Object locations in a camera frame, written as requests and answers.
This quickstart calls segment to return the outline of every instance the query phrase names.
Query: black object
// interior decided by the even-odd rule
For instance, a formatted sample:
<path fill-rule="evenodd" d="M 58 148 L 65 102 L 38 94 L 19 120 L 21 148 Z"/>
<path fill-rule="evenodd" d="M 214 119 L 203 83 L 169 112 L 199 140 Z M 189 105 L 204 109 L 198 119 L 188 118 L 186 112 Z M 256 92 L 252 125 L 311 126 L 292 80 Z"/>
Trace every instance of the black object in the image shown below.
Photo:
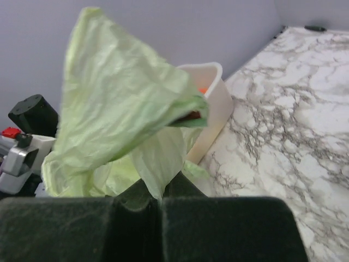
<path fill-rule="evenodd" d="M 31 142 L 33 140 L 33 137 L 30 134 L 18 134 L 16 136 L 17 147 L 19 148 L 26 148 L 30 146 Z"/>
<path fill-rule="evenodd" d="M 18 102 L 8 117 L 24 133 L 51 137 L 56 135 L 58 113 L 40 94 Z"/>
<path fill-rule="evenodd" d="M 327 31 L 326 28 L 321 27 L 321 26 L 305 26 L 304 27 L 307 30 L 315 31 L 315 32 L 325 32 Z"/>
<path fill-rule="evenodd" d="M 162 203 L 142 181 L 116 198 L 0 202 L 1 261 L 308 261 L 275 198 L 206 198 L 182 174 Z"/>
<path fill-rule="evenodd" d="M 287 29 L 287 26 L 282 26 L 281 31 L 280 31 L 279 33 L 277 33 L 277 34 L 273 37 L 273 39 L 278 38 L 282 33 L 284 33 L 284 31 L 285 31 L 286 29 Z"/>

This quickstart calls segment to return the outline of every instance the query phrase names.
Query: white marble surface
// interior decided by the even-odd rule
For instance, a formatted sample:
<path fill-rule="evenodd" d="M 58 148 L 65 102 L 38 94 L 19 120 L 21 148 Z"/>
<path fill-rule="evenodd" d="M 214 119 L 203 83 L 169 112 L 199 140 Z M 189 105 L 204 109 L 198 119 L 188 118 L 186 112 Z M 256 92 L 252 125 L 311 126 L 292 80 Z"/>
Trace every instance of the white marble surface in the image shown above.
<path fill-rule="evenodd" d="M 311 261 L 349 261 L 349 33 L 288 28 L 226 84 L 234 112 L 199 187 L 281 198 Z"/>

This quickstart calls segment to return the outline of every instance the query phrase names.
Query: white plastic container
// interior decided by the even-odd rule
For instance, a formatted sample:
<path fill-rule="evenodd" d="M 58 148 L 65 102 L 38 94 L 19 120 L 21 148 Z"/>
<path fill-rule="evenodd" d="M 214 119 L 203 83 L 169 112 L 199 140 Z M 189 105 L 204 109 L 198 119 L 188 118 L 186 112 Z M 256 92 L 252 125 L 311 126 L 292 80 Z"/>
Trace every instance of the white plastic container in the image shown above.
<path fill-rule="evenodd" d="M 8 142 L 10 146 L 9 148 L 11 148 L 16 144 L 16 141 L 10 138 L 5 138 L 3 136 L 0 136 L 0 139 L 2 139 L 2 142 L 4 141 Z M 17 194 L 22 189 L 23 185 L 26 183 L 26 181 L 28 180 L 28 178 L 32 173 L 40 176 L 41 164 L 44 161 L 44 158 L 50 152 L 52 145 L 55 141 L 56 141 L 56 138 L 51 138 L 49 136 L 33 135 L 31 146 L 37 147 L 39 149 L 39 152 L 35 157 L 35 161 L 31 167 L 31 170 L 29 172 L 22 174 L 19 177 L 1 172 L 1 165 L 0 165 L 0 191 L 8 194 L 12 194 L 12 195 Z"/>
<path fill-rule="evenodd" d="M 209 104 L 208 127 L 204 128 L 187 155 L 187 160 L 198 164 L 232 114 L 233 100 L 222 80 L 221 64 L 185 64 L 178 68 L 191 75 L 197 88 L 208 88 L 205 93 Z"/>

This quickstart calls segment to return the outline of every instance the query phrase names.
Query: lavender wall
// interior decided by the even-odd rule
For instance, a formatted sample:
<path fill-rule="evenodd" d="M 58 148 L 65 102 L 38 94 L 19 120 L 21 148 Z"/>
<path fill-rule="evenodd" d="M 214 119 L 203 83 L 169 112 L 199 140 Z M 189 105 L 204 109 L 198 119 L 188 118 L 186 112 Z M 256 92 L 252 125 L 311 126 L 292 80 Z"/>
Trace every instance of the lavender wall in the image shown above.
<path fill-rule="evenodd" d="M 349 30 L 349 0 L 275 0 L 282 23 Z"/>
<path fill-rule="evenodd" d="M 273 0 L 0 0 L 0 129 L 16 102 L 61 98 L 64 52 L 79 11 L 101 6 L 175 65 L 218 61 L 230 75 L 280 30 Z"/>

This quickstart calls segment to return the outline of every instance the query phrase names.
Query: light green plastic bag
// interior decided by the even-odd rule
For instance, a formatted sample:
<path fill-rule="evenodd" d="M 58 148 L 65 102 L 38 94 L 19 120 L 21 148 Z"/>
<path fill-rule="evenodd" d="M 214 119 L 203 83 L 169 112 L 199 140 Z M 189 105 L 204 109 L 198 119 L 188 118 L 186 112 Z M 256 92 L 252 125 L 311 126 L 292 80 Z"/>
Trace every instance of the light green plastic bag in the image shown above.
<path fill-rule="evenodd" d="M 83 9 L 65 58 L 57 141 L 41 169 L 47 192 L 117 195 L 141 177 L 161 199 L 200 133 L 168 126 L 192 111 L 201 119 L 173 125 L 206 124 L 208 105 L 188 73 L 100 9 Z"/>

